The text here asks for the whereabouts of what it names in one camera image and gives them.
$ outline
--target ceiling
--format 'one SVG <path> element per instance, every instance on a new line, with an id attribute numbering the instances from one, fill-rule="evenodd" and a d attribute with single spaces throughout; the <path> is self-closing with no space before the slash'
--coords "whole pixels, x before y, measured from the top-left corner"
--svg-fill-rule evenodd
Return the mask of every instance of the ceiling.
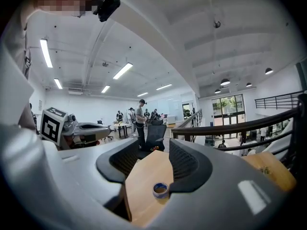
<path id="1" fill-rule="evenodd" d="M 220 22 L 214 28 L 214 22 Z M 44 86 L 81 88 L 90 95 L 137 98 L 156 88 L 189 86 L 211 96 L 246 89 L 303 59 L 306 48 L 295 23 L 277 0 L 121 0 L 106 23 L 96 16 L 36 13 L 28 25 L 32 68 Z M 54 68 L 39 45 L 48 39 Z M 134 64 L 119 80 L 114 75 Z M 104 86 L 111 88 L 102 94 Z"/>
<path id="2" fill-rule="evenodd" d="M 112 19 L 101 23 L 93 15 L 77 18 L 38 12 L 31 17 L 27 33 L 31 71 L 47 89 L 57 89 L 54 78 L 58 78 L 62 91 L 75 88 L 92 96 L 136 99 L 144 92 L 149 96 L 187 85 L 154 48 Z M 41 38 L 48 39 L 53 68 L 45 63 Z M 114 80 L 127 62 L 133 67 Z M 156 90 L 168 84 L 172 86 Z M 103 94 L 106 85 L 111 87 Z"/>
<path id="3" fill-rule="evenodd" d="M 265 69 L 274 73 L 306 56 L 295 23 L 277 0 L 148 0 L 181 39 L 201 97 L 257 86 Z M 214 28 L 214 21 L 221 26 Z"/>

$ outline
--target ceiling light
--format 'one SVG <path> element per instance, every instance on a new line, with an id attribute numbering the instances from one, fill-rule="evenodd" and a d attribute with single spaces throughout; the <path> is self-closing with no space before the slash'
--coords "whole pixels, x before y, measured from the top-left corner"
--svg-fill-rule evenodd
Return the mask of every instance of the ceiling light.
<path id="1" fill-rule="evenodd" d="M 49 68 L 53 68 L 50 55 L 49 55 L 49 50 L 48 50 L 48 42 L 47 39 L 41 39 L 40 40 L 40 45 L 42 47 L 43 55 L 45 58 L 45 62 Z"/>
<path id="2" fill-rule="evenodd" d="M 172 86 L 172 85 L 169 84 L 169 85 L 163 86 L 163 87 L 161 87 L 161 88 L 157 88 L 157 90 L 164 89 L 164 88 L 169 87 L 169 86 Z"/>
<path id="3" fill-rule="evenodd" d="M 268 74 L 270 74 L 272 72 L 273 72 L 273 70 L 271 68 L 266 68 L 265 75 L 268 75 Z"/>
<path id="4" fill-rule="evenodd" d="M 222 86 L 227 85 L 227 84 L 230 84 L 229 79 L 223 79 L 223 80 L 221 81 L 221 85 L 222 85 Z"/>
<path id="5" fill-rule="evenodd" d="M 56 84 L 57 84 L 57 86 L 60 90 L 63 89 L 58 79 L 54 79 L 54 82 L 56 82 Z"/>
<path id="6" fill-rule="evenodd" d="M 131 67 L 133 67 L 133 64 L 127 63 L 115 76 L 113 79 L 119 79 L 121 75 L 123 75 L 126 71 L 128 71 Z"/>
<path id="7" fill-rule="evenodd" d="M 147 92 L 146 93 L 143 93 L 143 94 L 139 94 L 138 97 L 142 96 L 142 95 L 146 95 L 148 94 Z"/>
<path id="8" fill-rule="evenodd" d="M 104 87 L 104 89 L 101 91 L 101 93 L 105 93 L 108 89 L 110 88 L 110 86 L 106 86 L 106 87 Z"/>

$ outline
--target floor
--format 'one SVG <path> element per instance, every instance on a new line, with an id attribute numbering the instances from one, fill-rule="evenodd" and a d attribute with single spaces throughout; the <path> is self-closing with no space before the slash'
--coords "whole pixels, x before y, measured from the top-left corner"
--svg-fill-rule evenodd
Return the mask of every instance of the floor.
<path id="1" fill-rule="evenodd" d="M 164 141 L 163 141 L 163 144 L 165 146 L 165 149 L 164 149 L 164 152 L 168 152 L 169 153 L 169 139 L 170 139 L 170 129 L 171 128 L 167 128 L 166 129 L 166 132 L 165 132 L 165 135 L 164 135 Z M 129 138 L 133 138 L 134 136 L 131 134 L 131 128 L 128 127 L 127 128 L 127 133 L 128 133 L 128 136 Z M 145 133 L 145 140 L 147 138 L 147 127 L 144 127 L 144 133 Z M 135 134 L 136 134 L 136 138 L 138 137 L 138 131 L 135 130 Z M 109 139 L 109 138 L 106 138 L 105 140 L 100 140 L 100 144 L 107 144 L 107 143 L 110 143 L 110 142 L 114 142 L 114 141 L 118 141 L 118 140 L 122 140 L 119 138 L 119 135 L 118 135 L 118 130 L 115 132 L 111 132 L 110 136 L 113 136 L 113 139 Z M 121 137 L 124 137 L 124 132 L 121 131 Z"/>

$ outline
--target gray t-shirt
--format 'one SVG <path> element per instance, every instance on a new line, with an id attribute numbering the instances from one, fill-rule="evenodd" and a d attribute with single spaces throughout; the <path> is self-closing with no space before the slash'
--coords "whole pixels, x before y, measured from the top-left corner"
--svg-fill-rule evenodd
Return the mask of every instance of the gray t-shirt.
<path id="1" fill-rule="evenodd" d="M 7 24 L 0 43 L 5 45 L 24 77 L 29 79 L 31 51 L 27 44 L 26 31 L 22 28 L 21 7 L 15 11 Z M 19 119 L 19 125 L 23 128 L 36 130 L 29 103 L 24 107 Z"/>
<path id="2" fill-rule="evenodd" d="M 136 115 L 136 122 L 139 123 L 139 124 L 143 124 L 144 123 L 143 120 L 138 120 L 138 115 L 140 115 L 142 118 L 144 118 L 143 111 L 142 111 L 142 108 L 140 106 L 137 106 L 135 108 L 135 115 Z"/>

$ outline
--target desk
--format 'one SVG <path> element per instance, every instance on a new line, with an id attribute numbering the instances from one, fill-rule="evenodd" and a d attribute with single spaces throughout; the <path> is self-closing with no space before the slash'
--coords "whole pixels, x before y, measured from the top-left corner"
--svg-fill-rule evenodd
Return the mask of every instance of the desk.
<path id="1" fill-rule="evenodd" d="M 126 179 L 126 190 L 132 224 L 145 227 L 163 209 L 168 198 L 156 199 L 153 185 L 164 182 L 173 183 L 173 168 L 168 159 L 169 154 L 154 151 L 137 162 Z"/>
<path id="2" fill-rule="evenodd" d="M 119 138 L 123 139 L 120 135 L 120 127 L 122 127 L 122 129 L 124 130 L 124 138 L 128 137 L 127 134 L 127 126 L 129 126 L 130 124 L 125 124 L 125 123 L 121 123 L 121 124 L 114 124 L 114 127 L 118 127 L 118 134 L 119 134 Z"/>
<path id="3" fill-rule="evenodd" d="M 264 174 L 273 180 L 281 189 L 291 191 L 296 180 L 284 165 L 270 152 L 261 152 L 254 155 L 242 157 L 257 170 L 264 170 Z"/>

